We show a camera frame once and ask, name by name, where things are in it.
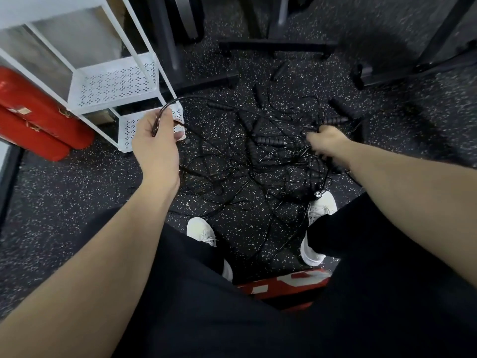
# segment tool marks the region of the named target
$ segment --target red cylinder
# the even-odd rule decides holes
[[[23,75],[0,67],[0,105],[76,149],[92,144],[94,131]]]
[[[59,161],[70,152],[63,142],[1,107],[0,135],[50,161]]]

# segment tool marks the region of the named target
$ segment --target black pants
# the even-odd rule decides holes
[[[90,222],[82,243],[116,212]],[[296,317],[243,295],[220,276],[217,248],[164,225],[114,356],[475,355],[476,290],[394,227],[367,194],[319,218],[308,239],[316,252],[342,260]]]

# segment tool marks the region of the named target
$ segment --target foot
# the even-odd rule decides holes
[[[200,217],[193,217],[187,223],[187,236],[194,240],[208,243],[210,246],[217,247],[214,230]],[[227,260],[224,259],[224,270],[222,276],[232,282],[232,268]]]
[[[331,192],[326,191],[316,201],[310,203],[308,207],[308,226],[315,222],[319,217],[323,215],[332,215],[338,211],[336,202]],[[301,258],[305,264],[310,266],[318,266],[325,259],[326,255],[315,252],[310,246],[308,246],[308,232],[305,233],[305,238],[301,242],[300,247]]]

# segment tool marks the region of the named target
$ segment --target hand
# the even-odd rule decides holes
[[[349,169],[345,151],[353,141],[348,139],[338,128],[321,126],[319,133],[308,133],[306,139],[317,155],[332,157],[335,163]]]
[[[172,111],[167,108],[161,114],[158,133],[152,137],[152,126],[158,111],[146,113],[137,122],[132,141],[133,151],[143,172],[143,184],[153,190],[156,187],[167,188],[173,191],[175,196],[180,184],[176,141],[184,132],[174,133]]]

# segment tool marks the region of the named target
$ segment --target person's left arm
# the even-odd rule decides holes
[[[143,182],[73,258],[0,324],[0,357],[109,357],[146,285],[167,210],[179,186],[174,122],[166,110],[137,126]]]

